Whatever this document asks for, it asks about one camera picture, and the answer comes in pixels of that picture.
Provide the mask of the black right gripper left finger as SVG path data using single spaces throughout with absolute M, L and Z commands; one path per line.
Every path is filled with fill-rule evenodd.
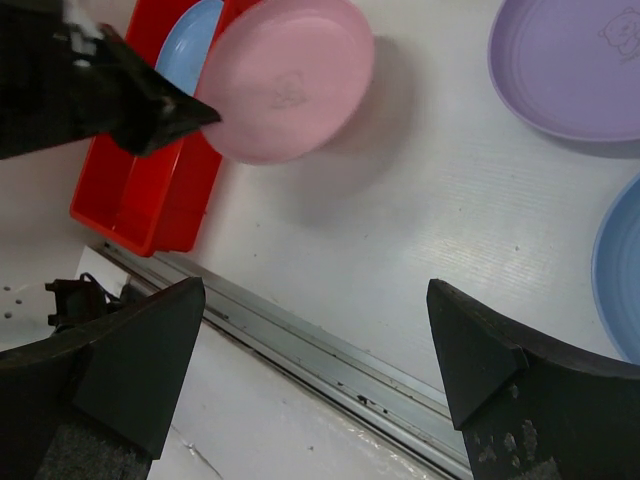
M 5 479 L 144 479 L 162 454 L 205 307 L 190 277 L 1 354 Z

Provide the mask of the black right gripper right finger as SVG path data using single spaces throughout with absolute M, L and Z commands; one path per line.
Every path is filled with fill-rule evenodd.
M 638 366 L 541 333 L 443 280 L 430 280 L 426 303 L 474 478 L 638 478 Z

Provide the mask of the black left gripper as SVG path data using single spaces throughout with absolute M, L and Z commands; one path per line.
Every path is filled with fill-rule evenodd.
M 2 2 L 3 159 L 102 133 L 148 156 L 220 121 L 77 2 Z

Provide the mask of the blue bear plate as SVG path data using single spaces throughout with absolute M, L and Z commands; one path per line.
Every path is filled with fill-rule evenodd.
M 616 197 L 599 227 L 591 284 L 601 323 L 620 356 L 639 363 L 639 179 Z
M 188 8 L 160 49 L 155 70 L 193 96 L 213 40 L 222 8 L 219 0 L 202 0 Z

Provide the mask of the pink bear plate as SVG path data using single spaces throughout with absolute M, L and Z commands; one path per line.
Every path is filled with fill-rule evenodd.
M 221 116 L 203 128 L 223 157 L 286 162 L 327 143 L 372 80 L 374 36 L 350 1 L 260 1 L 214 42 L 196 89 Z

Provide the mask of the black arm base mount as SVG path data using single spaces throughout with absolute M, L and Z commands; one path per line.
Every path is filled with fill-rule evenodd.
M 112 294 L 89 273 L 82 273 L 74 280 L 56 279 L 46 283 L 45 290 L 55 296 L 56 312 L 48 316 L 48 325 L 54 328 L 54 334 L 115 313 L 145 298 L 129 284 L 119 296 Z

